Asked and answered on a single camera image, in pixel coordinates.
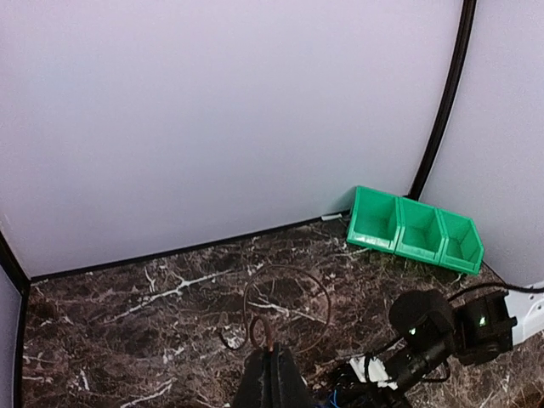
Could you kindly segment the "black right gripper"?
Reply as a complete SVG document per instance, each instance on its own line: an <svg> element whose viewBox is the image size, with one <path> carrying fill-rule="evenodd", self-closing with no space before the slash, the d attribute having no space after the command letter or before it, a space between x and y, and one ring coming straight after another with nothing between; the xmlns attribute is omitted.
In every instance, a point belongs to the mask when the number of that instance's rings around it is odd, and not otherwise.
<svg viewBox="0 0 544 408"><path fill-rule="evenodd" d="M352 357L331 374L332 407L410 407L405 393L419 383L444 383L451 376L441 355L401 349L388 360Z"/></svg>

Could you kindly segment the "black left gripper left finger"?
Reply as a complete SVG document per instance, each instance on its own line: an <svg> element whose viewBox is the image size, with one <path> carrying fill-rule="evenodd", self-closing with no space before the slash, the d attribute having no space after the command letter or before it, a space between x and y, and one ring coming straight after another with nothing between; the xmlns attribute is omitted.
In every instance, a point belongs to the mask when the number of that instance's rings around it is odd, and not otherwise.
<svg viewBox="0 0 544 408"><path fill-rule="evenodd" d="M231 406L234 408L270 407L270 351L259 348L245 360L240 385Z"/></svg>

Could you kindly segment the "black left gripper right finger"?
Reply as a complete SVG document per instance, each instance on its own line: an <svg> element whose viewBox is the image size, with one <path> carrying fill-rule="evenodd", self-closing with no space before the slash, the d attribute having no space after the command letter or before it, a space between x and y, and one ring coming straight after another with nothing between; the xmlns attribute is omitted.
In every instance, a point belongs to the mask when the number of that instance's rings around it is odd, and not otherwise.
<svg viewBox="0 0 544 408"><path fill-rule="evenodd" d="M309 391L289 348L274 345L269 358L271 407L310 407Z"/></svg>

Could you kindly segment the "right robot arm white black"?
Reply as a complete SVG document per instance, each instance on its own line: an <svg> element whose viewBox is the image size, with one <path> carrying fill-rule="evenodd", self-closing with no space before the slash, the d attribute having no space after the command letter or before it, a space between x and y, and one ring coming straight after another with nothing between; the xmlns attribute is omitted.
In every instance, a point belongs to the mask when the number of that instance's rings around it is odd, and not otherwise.
<svg viewBox="0 0 544 408"><path fill-rule="evenodd" d="M463 366L496 359L543 329L543 289L485 282L445 297L401 294L388 313L397 335L331 374L330 407L408 407L419 383L444 383L450 357Z"/></svg>

